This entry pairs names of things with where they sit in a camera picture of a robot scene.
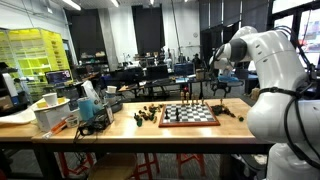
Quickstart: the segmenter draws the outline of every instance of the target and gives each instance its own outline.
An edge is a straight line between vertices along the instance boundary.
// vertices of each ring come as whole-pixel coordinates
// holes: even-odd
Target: chessboard
[[[207,103],[166,104],[161,111],[159,127],[219,126],[220,123]]]

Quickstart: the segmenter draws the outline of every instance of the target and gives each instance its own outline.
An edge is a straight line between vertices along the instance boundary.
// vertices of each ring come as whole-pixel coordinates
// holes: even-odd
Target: cardboard box
[[[69,104],[66,103],[52,109],[35,111],[38,126],[41,131],[49,132],[51,128],[59,124],[62,119],[71,114]]]
[[[13,104],[10,96],[0,97],[0,111],[6,110],[12,107],[13,107]]]
[[[254,88],[251,91],[251,99],[254,101],[257,101],[259,98],[259,94],[260,94],[260,89],[259,88]]]

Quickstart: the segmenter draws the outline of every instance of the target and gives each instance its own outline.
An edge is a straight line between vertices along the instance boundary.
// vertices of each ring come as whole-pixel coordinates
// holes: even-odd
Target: ceiling
[[[68,10],[74,10],[71,6],[64,3],[62,0],[51,0],[60,6]],[[149,0],[118,0],[120,6],[136,6],[136,5],[149,5]],[[73,2],[79,4],[84,9],[99,9],[99,8],[108,8],[115,7],[111,0],[73,0]],[[184,0],[173,0],[174,3],[184,2]],[[154,4],[164,4],[171,3],[171,0],[154,0]]]

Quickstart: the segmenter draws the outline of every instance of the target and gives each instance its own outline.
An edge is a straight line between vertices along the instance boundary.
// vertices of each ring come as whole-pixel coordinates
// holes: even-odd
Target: cup
[[[89,98],[78,99],[78,106],[81,120],[88,121],[93,117],[93,103]]]
[[[79,119],[77,116],[72,116],[66,119],[67,127],[73,128],[79,125]]]
[[[46,101],[48,107],[56,106],[58,105],[58,97],[57,93],[49,93],[42,96],[44,100]]]
[[[107,88],[108,88],[107,89],[107,93],[108,94],[115,94],[116,91],[117,91],[117,87],[116,86],[108,86]]]

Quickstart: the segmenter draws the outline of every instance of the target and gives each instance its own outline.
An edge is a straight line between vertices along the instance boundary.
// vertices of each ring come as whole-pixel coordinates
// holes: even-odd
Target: white box
[[[62,121],[63,117],[71,114],[68,103],[48,110],[35,111],[34,113],[36,114],[40,130],[44,132],[49,132]]]

